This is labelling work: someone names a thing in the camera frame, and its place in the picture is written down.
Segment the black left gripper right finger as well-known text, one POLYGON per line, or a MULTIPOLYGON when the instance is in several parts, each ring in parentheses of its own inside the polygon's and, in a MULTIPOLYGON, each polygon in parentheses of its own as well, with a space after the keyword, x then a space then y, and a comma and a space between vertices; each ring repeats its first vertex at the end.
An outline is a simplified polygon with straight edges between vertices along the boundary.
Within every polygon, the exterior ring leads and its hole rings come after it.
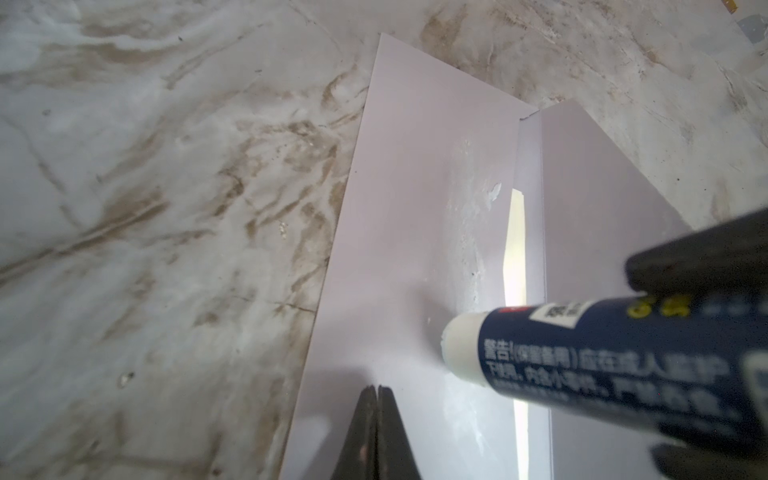
POLYGON ((421 480, 393 390, 379 386, 377 395, 376 478, 421 480))

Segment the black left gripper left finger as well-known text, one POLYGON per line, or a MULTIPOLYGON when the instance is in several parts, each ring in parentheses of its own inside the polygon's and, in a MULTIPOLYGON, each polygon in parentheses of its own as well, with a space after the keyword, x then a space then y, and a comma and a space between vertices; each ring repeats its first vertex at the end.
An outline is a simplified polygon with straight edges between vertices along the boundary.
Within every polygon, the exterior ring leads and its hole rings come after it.
POLYGON ((378 397, 373 385, 358 398, 347 434, 337 459, 332 480, 374 480, 378 478, 377 457, 378 397))

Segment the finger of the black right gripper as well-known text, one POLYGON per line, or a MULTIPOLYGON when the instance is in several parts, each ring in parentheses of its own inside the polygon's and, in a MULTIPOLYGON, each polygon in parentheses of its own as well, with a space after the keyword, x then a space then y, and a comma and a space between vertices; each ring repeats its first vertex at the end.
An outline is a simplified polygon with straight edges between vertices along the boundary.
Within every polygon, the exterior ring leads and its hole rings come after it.
POLYGON ((767 210, 688 234, 629 257, 629 287, 646 293, 708 293, 767 287, 767 210))
POLYGON ((659 444, 650 450, 656 469, 677 480, 767 480, 767 458, 747 458, 722 453, 659 444))

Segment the blue glue stick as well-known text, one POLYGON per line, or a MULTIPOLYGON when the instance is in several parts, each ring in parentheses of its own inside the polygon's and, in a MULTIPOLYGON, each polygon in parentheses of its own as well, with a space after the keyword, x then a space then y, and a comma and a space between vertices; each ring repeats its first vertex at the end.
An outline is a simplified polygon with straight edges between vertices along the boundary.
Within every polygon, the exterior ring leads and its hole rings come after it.
POLYGON ((767 450, 767 298, 759 292, 462 314, 447 368, 500 395, 734 453, 767 450))

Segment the lavender envelope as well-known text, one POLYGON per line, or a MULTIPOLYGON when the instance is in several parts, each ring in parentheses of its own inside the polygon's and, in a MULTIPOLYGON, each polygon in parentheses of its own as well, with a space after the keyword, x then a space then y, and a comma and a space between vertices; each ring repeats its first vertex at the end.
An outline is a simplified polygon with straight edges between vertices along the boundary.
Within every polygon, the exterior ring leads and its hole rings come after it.
POLYGON ((327 479, 361 390, 395 393, 425 479, 654 479, 658 436, 458 379, 444 326, 629 294, 688 231, 575 101, 530 106, 389 35, 372 71, 280 475, 327 479))

